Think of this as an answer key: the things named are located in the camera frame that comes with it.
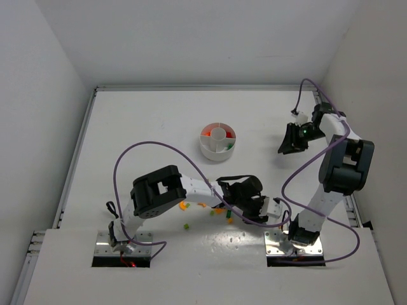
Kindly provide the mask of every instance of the metal base plate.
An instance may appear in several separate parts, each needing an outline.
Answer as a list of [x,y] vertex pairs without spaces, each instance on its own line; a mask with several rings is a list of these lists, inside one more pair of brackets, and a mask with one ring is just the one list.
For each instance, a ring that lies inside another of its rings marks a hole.
[[[150,232],[137,233],[134,238],[139,242],[151,243],[153,234]],[[126,244],[125,251],[120,257],[120,252],[113,251],[109,244],[109,233],[99,231],[93,253],[92,267],[128,267],[128,265],[132,266],[133,264],[137,267],[149,267],[151,246],[137,246],[129,242],[126,242]]]
[[289,241],[287,236],[288,231],[279,229],[264,232],[268,267],[296,266],[291,261],[310,262],[302,266],[325,266],[317,263],[324,260],[320,238],[313,245],[301,246]]

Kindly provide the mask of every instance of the orange object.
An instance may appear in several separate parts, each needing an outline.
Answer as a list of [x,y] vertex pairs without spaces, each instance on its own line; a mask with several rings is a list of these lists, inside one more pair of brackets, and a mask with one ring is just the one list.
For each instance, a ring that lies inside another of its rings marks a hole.
[[215,212],[216,212],[217,214],[223,213],[224,211],[226,211],[226,209],[224,209],[224,208],[216,208],[216,209],[215,209]]
[[185,210],[186,210],[185,202],[181,201],[181,202],[179,203],[179,208],[180,208],[182,211],[185,211]]

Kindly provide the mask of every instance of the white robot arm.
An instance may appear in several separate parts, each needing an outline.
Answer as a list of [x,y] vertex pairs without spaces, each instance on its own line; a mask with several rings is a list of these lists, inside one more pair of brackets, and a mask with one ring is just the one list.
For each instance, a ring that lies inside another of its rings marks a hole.
[[[232,184],[227,182],[241,179],[245,180]],[[263,186],[253,175],[221,177],[211,182],[211,185],[209,188],[204,181],[179,173],[175,165],[139,177],[133,181],[131,199],[123,211],[126,232],[134,236],[146,219],[161,215],[181,201],[204,202],[211,208],[224,207],[214,195],[214,190],[251,221],[272,224],[281,216],[281,205],[261,195]],[[110,223],[109,236],[114,251],[121,251],[127,245],[128,238],[123,232],[120,218]]]
[[[295,123],[287,125],[287,132],[279,153],[298,153],[308,148],[311,140],[325,137],[328,145],[346,134],[341,121],[346,121],[344,113],[338,117],[327,103],[316,105],[312,121],[304,114],[298,114]],[[374,144],[362,140],[352,129],[347,138],[328,151],[319,170],[321,183],[308,206],[329,216],[344,196],[363,188],[374,151]],[[309,210],[303,210],[289,226],[289,240],[302,245],[312,245],[317,240],[325,217]]]

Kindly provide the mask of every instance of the purple cable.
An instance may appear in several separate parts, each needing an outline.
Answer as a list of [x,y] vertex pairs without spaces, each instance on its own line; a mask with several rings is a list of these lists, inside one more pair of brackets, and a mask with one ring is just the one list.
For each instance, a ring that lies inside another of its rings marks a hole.
[[182,151],[180,151],[179,149],[165,144],[165,143],[161,143],[161,142],[156,142],[156,141],[144,141],[144,142],[139,142],[136,144],[133,144],[131,146],[129,146],[128,148],[126,148],[119,156],[119,158],[116,161],[116,164],[114,165],[114,170],[113,170],[113,189],[114,189],[114,195],[116,197],[116,202],[117,202],[117,207],[119,210],[119,216],[120,216],[120,220],[121,220],[121,229],[123,230],[123,234],[126,236],[126,238],[131,241],[132,243],[139,245],[139,246],[157,246],[157,245],[162,245],[162,247],[160,249],[158,249],[158,251],[151,257],[151,259],[153,259],[154,257],[156,257],[163,249],[164,247],[167,245],[166,241],[157,241],[155,243],[141,243],[139,241],[134,240],[133,238],[131,238],[128,233],[126,232],[126,227],[123,224],[123,214],[121,212],[121,205],[120,205],[120,199],[119,199],[119,192],[117,189],[117,181],[116,181],[116,174],[117,174],[117,168],[119,166],[120,160],[124,157],[124,155],[131,149],[137,147],[137,146],[141,146],[141,145],[146,145],[146,144],[155,144],[155,145],[159,145],[159,146],[164,146],[166,148],[169,148],[177,153],[179,153],[182,157],[184,157],[192,166],[193,168],[199,173],[199,175],[202,177],[203,181],[205,181],[205,183],[208,185],[208,187],[210,189],[213,190],[214,194],[219,198],[219,200],[221,200],[221,202],[229,209],[231,210],[234,214],[236,214],[238,217],[240,217],[242,220],[250,223],[250,224],[254,224],[256,226],[259,227],[279,227],[279,226],[283,226],[284,224],[286,224],[290,219],[291,219],[291,214],[292,214],[292,210],[291,207],[289,206],[289,204],[287,203],[286,200],[283,200],[281,198],[278,198],[279,200],[281,200],[288,209],[288,217],[286,218],[286,220],[282,221],[279,224],[260,224],[258,222],[254,222],[246,217],[244,217],[242,214],[238,213],[236,210],[233,209],[233,207],[231,205],[229,205],[229,203],[227,203],[223,197],[212,187],[212,185],[210,184],[209,180],[205,177],[204,173],[199,169],[199,167],[191,160],[191,158],[189,158],[186,154],[184,154]]
[[[314,83],[311,79],[305,78],[303,79],[303,81],[301,82],[300,85],[300,93],[298,94],[298,100],[297,100],[297,104],[294,108],[294,111],[297,110],[298,104],[300,102],[300,97],[301,97],[301,90],[302,90],[302,86],[303,83],[305,81],[308,81],[310,83],[312,83],[316,89],[323,95],[325,96],[326,100],[331,104],[331,107],[333,108],[334,112],[336,113],[336,115],[338,117],[340,117],[340,113],[339,111],[336,109],[335,105],[332,103],[331,99],[325,94],[325,92],[321,89],[320,86],[318,86],[318,84]],[[302,165],[299,169],[297,169],[290,177],[288,177],[288,179],[284,182],[282,188],[281,188],[281,195],[283,196],[283,198],[285,200],[287,200],[288,202],[292,203],[293,205],[296,205],[298,207],[304,208],[306,210],[309,210],[317,215],[320,215],[322,217],[326,217],[328,221],[331,221],[339,226],[345,227],[349,230],[351,230],[355,236],[356,236],[356,246],[353,249],[353,251],[349,252],[347,255],[341,256],[341,257],[337,257],[335,259],[327,259],[324,261],[314,261],[314,262],[284,262],[284,263],[288,263],[288,264],[295,264],[295,265],[310,265],[310,264],[326,264],[329,262],[336,262],[336,261],[341,261],[342,259],[346,259],[352,255],[354,255],[357,250],[359,249],[360,245],[361,245],[361,239],[359,237],[359,235],[357,234],[357,232],[350,226],[346,225],[346,224],[342,224],[341,222],[338,222],[337,220],[334,220],[330,217],[327,217],[326,215],[324,215],[323,213],[318,212],[317,210],[314,210],[313,208],[310,208],[306,205],[302,205],[301,203],[298,203],[290,198],[288,198],[288,196],[286,195],[286,187],[288,186],[288,184],[295,178],[295,176],[297,176],[300,172],[302,172],[306,167],[308,167],[311,163],[313,163],[314,161],[316,161],[319,157],[321,157],[322,155],[326,154],[328,151],[330,151],[332,148],[334,148],[335,146],[337,146],[339,143],[343,142],[350,134],[350,128],[348,126],[348,124],[346,124],[346,122],[342,121],[342,124],[344,125],[345,129],[346,129],[346,133],[344,134],[344,136],[342,136],[341,138],[339,138],[337,141],[333,142],[332,144],[330,144],[327,148],[325,148],[324,150],[322,150],[319,154],[317,154],[316,156],[314,156],[313,158],[311,158],[309,161],[307,161],[304,165]]]

